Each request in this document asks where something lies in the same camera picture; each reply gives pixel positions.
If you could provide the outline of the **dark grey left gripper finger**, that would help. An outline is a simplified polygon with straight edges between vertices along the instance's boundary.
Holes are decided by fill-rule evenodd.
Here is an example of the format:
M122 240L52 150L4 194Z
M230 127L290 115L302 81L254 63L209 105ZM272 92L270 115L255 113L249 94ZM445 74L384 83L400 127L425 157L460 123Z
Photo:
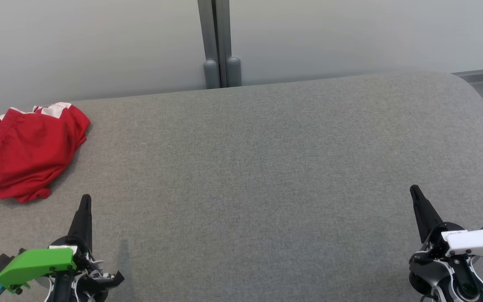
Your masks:
M72 224L68 231L68 238L71 243L75 243L81 252L92 250L92 212L91 197L84 194L75 211Z

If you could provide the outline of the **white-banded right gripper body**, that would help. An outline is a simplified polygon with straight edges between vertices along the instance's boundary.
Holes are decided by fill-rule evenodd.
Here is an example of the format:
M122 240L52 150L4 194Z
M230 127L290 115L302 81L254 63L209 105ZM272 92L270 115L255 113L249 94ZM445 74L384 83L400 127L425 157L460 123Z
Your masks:
M435 259L463 255L475 262L477 258L483 258L483 227L468 231L459 225L443 222L426 237L424 251Z

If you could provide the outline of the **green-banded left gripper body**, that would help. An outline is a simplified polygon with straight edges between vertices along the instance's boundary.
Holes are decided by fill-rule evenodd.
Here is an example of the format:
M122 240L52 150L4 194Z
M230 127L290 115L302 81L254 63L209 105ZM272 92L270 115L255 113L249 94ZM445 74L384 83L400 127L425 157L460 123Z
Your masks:
M100 294L118 287L124 280L121 272L105 273L101 260L92 254L90 243L76 236L64 236L44 249L21 249L17 256L4 260L0 285L17 292L30 281L47 277L52 288L61 286L57 274L67 275L69 288L77 294Z

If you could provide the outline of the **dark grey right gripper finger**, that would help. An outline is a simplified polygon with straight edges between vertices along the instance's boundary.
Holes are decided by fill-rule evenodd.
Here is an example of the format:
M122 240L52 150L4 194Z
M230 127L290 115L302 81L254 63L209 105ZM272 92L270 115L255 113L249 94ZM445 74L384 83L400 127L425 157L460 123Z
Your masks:
M431 231L443 223L443 220L430 201L424 196L418 185L414 184L410 187L410 194L413 202L418 235L421 243L424 243Z

